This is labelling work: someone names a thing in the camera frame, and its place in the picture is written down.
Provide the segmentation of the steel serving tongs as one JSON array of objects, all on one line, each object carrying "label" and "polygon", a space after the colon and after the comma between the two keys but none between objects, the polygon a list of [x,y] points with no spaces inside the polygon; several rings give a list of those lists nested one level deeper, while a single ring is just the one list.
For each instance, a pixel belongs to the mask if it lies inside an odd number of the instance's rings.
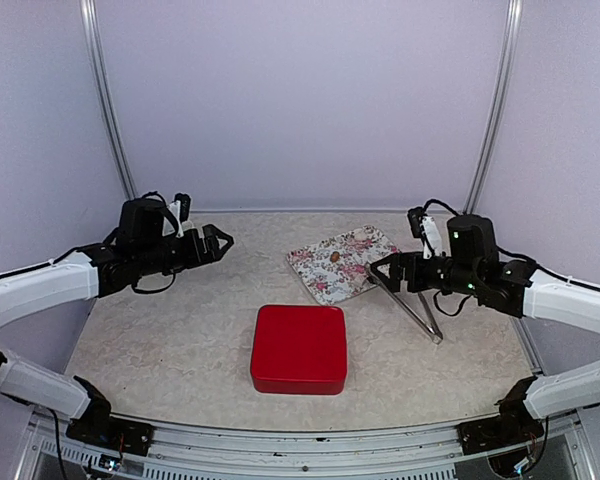
[{"label": "steel serving tongs", "polygon": [[418,293],[417,298],[422,306],[424,315],[420,315],[397,293],[391,292],[381,280],[379,275],[373,272],[369,263],[365,264],[365,270],[370,278],[370,281],[384,291],[417,324],[417,326],[424,332],[424,334],[431,340],[432,343],[435,345],[440,345],[442,343],[444,339],[443,333],[440,330],[435,316],[433,315],[433,312],[422,293]]}]

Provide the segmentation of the red tin lid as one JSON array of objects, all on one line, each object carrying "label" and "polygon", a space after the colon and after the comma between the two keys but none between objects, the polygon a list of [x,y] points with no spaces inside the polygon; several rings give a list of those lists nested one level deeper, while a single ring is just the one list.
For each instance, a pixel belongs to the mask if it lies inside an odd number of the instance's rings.
[{"label": "red tin lid", "polygon": [[258,311],[250,374],[329,378],[348,374],[344,312],[337,307],[265,305]]}]

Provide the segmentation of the red chocolate tin box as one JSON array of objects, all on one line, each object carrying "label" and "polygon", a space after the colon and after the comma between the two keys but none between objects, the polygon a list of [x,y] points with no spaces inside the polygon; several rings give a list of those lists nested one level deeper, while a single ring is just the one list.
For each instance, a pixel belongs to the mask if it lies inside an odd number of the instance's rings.
[{"label": "red chocolate tin box", "polygon": [[286,378],[251,374],[254,388],[260,393],[280,395],[338,395],[347,374],[329,378]]}]

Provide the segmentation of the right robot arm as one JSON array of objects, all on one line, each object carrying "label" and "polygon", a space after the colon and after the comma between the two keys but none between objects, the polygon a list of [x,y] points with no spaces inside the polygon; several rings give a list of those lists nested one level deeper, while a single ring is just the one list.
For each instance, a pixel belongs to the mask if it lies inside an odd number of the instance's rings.
[{"label": "right robot arm", "polygon": [[[461,294],[478,305],[515,318],[551,321],[600,335],[600,286],[553,273],[522,254],[502,261],[492,222],[474,214],[447,222],[450,252],[440,253],[432,239],[437,228],[422,208],[409,211],[420,252],[392,253],[367,268],[387,293],[433,290]],[[491,433],[503,444],[515,442],[531,420],[600,404],[600,359],[556,375],[520,380],[499,402]]]}]

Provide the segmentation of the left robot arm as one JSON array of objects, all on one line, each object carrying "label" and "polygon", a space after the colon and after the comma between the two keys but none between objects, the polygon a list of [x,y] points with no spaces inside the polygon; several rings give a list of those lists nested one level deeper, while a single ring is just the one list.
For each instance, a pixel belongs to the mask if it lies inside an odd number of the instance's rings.
[{"label": "left robot arm", "polygon": [[[149,192],[123,203],[119,223],[100,243],[74,247],[44,263],[0,273],[0,329],[74,301],[125,289],[142,295],[140,281],[170,280],[185,270],[220,261],[234,244],[213,224],[189,220],[189,195],[167,202]],[[101,445],[113,443],[120,424],[111,404],[91,383],[70,378],[0,348],[0,394],[62,414]]]}]

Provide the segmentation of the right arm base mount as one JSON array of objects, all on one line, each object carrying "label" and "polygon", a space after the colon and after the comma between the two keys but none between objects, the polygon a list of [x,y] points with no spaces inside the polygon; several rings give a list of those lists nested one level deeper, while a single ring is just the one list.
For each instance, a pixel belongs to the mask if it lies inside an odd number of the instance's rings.
[{"label": "right arm base mount", "polygon": [[512,418],[494,416],[457,426],[457,432],[464,455],[497,450],[530,441],[544,435],[541,421],[518,422]]}]

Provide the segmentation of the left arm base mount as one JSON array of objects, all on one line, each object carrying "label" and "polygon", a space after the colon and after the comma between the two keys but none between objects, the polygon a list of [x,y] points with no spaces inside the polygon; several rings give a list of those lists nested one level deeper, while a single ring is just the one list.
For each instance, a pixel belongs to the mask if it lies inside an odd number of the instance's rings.
[{"label": "left arm base mount", "polygon": [[73,420],[66,429],[66,436],[118,453],[146,457],[154,436],[154,427],[148,423],[117,417],[111,417],[99,425]]}]

